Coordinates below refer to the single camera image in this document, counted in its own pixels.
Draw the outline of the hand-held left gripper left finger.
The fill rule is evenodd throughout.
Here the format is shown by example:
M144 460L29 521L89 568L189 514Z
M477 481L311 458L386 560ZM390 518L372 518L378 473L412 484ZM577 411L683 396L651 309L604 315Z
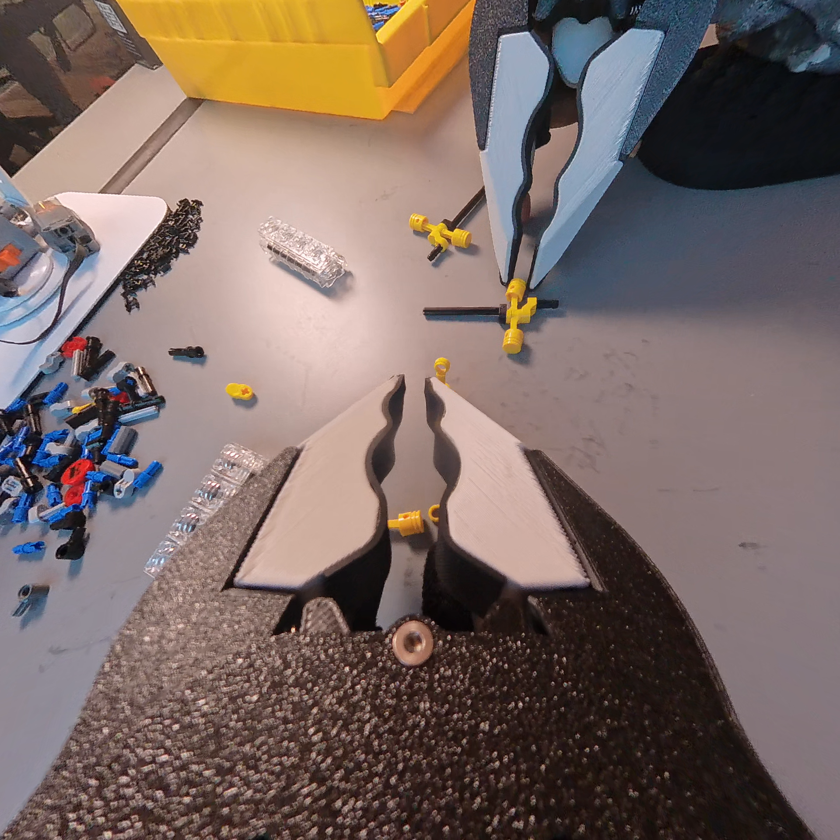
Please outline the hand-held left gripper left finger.
M233 583L300 604L327 596L353 631L372 631L391 569L382 482L394 464L404 376L395 375L308 437Z

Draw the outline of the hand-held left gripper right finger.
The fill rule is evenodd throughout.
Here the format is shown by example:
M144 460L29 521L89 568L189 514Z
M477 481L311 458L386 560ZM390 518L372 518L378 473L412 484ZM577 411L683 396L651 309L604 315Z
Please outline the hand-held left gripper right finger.
M445 490L423 613L449 631L527 632L543 622L538 598L588 596L551 463L440 381L427 379L425 398Z

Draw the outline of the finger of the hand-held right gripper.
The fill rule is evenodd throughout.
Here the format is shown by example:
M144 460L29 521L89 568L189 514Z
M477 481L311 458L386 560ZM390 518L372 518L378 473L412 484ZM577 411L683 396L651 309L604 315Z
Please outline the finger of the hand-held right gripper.
M664 37L659 29L629 29L583 69L579 136L555 185L554 214L534 253L530 287L559 261L621 170L624 143Z
M532 31L499 37L480 166L501 282L509 282L516 267L522 202L532 182L534 126L552 78L549 51Z

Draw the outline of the black axle with yellow pistons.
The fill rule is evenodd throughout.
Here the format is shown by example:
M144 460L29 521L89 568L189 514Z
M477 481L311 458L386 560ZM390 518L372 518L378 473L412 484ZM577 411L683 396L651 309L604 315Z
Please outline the black axle with yellow pistons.
M536 312L554 310L559 306L557 299L529 296L526 282L514 279L507 284L505 301L496 307L424 308L423 315L426 319L495 320L505 330L502 349L507 354L517 354L524 344L522 327L530 323Z
M409 227L412 231L426 236L432 246L427 255L431 263L449 248L468 249L471 246L472 234L462 224L466 222L478 207L486 200L486 190L481 187L463 206L454 218L446 218L442 222L432 224L427 216L414 213L409 217Z

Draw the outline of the grey desk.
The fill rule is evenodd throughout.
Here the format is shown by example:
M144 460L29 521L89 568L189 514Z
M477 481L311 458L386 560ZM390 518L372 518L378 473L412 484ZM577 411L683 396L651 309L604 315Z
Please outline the grey desk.
M152 582L144 563L221 446L273 456L393 374L406 377L395 512L427 506L424 378L456 388L551 458L638 541L688 608L762 760L819 837L838 837L838 180L695 192L624 165L538 294L507 357L488 322L423 308L501 299L487 214L427 263L407 226L451 217L481 182L462 59L412 114L383 121L184 99L134 68L15 177L68 191L203 201L194 250L90 321L167 399L140 427L164 463L103 507L75 564L17 560L2 534L2 827L41 781L109 645ZM321 288L268 258L274 217L349 271ZM202 360L171 357L200 345ZM255 391L232 399L228 383ZM18 590L49 585L13 617Z

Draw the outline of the clear cylinder block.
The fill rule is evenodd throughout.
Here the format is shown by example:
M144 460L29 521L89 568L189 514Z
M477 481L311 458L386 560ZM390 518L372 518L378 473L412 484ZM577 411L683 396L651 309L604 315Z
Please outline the clear cylinder block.
M154 578L195 530L219 512L250 479L268 464L268 458L239 444L226 444L212 468L194 490L191 499L174 520L144 566Z
M274 217L259 226L259 243L270 260L297 272L321 288L331 288L349 271L338 252Z

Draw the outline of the pile of mixed small bricks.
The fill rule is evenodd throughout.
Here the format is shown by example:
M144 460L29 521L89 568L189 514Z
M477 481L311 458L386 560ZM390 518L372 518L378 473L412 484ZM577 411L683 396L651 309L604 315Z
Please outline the pile of mixed small bricks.
M43 527L65 535L56 558L80 560L88 519L101 497L122 500L161 472L139 466L133 450L138 426L165 406L142 365L120 362L99 338L76 335L47 356L42 372L70 363L70 383L19 397L1 414L2 525Z

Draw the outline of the yellow plastic bin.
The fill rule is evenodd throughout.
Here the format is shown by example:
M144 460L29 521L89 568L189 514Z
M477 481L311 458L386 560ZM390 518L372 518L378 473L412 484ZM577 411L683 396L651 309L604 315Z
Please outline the yellow plastic bin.
M414 112L465 54L475 3L405 2L374 31L362 1L127 1L191 98L383 119Z

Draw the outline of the pile of black pins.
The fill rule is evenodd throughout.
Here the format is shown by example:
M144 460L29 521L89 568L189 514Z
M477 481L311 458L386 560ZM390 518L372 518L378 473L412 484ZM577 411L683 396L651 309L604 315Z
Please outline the pile of black pins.
M120 293L127 312L140 307L138 295L155 285L172 264L196 245L203 222L203 202L183 198L168 210L163 222L143 244L119 276Z

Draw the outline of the white book stand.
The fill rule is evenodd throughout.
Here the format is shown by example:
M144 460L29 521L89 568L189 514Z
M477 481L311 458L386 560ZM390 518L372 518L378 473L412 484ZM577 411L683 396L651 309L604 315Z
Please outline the white book stand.
M25 392L47 355L57 351L110 293L168 210L156 196L60 192L55 198L91 227L100 249L70 278L60 319L41 341L21 344L41 334L55 317L69 256L50 248L42 251L17 276L23 279L22 295L2 298L1 338L13 341L1 344L2 406Z

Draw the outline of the grey toy motor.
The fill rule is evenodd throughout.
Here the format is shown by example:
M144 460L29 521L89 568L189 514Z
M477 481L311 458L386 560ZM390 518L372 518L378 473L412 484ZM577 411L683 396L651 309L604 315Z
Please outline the grey toy motor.
M31 206L30 215L38 234L48 247L69 258L99 252L100 244L91 227L56 197Z

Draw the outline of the black toy engine box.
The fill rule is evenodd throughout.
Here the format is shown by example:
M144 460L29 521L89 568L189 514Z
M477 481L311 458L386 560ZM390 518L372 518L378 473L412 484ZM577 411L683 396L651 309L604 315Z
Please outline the black toy engine box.
M140 35L117 1L83 1L97 31L115 45L117 54L131 65L149 70L163 67L151 44Z

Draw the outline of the grey battery box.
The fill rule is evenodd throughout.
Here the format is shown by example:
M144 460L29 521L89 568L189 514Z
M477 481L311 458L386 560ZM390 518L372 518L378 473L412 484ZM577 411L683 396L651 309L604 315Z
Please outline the grey battery box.
M46 247L28 228L1 216L1 296L27 298L49 279L53 268Z

